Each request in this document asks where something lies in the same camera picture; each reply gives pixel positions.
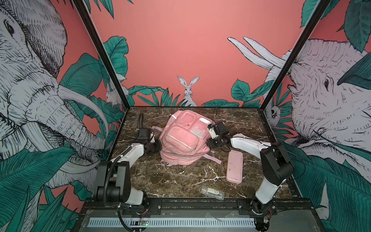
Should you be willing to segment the pink student backpack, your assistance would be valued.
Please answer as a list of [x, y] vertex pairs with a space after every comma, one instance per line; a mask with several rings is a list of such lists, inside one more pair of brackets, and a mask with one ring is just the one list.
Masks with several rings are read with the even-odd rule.
[[178, 110], [164, 128], [153, 126], [152, 129], [161, 133], [162, 165], [190, 165], [202, 157], [221, 164], [221, 160], [208, 155], [207, 140], [211, 138], [209, 126], [212, 124], [211, 119], [194, 111]]

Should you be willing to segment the pink pencil case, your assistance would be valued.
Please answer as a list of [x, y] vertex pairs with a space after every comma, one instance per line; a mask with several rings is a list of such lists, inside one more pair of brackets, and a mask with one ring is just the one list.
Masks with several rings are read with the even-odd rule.
[[231, 150], [228, 156], [226, 180], [241, 184], [243, 179], [243, 153]]

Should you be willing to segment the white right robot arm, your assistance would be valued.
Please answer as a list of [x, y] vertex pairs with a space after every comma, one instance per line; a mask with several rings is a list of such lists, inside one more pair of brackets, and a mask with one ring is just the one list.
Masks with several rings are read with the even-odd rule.
[[264, 174], [263, 182], [255, 193], [255, 198], [260, 204], [266, 205], [277, 193], [281, 185], [291, 177], [295, 171], [290, 155], [283, 144], [279, 142], [264, 143], [259, 140], [236, 134], [234, 136], [216, 136], [208, 139], [207, 145], [211, 149], [224, 145], [230, 148], [243, 150], [257, 157], [262, 164]]

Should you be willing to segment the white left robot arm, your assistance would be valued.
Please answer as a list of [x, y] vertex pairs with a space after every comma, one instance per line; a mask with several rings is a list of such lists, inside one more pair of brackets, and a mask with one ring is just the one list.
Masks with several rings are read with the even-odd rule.
[[152, 155], [162, 149], [158, 139], [154, 142], [133, 143], [119, 156], [98, 165], [93, 199], [109, 203], [140, 206], [145, 201], [145, 193], [131, 186], [130, 168], [143, 155]]

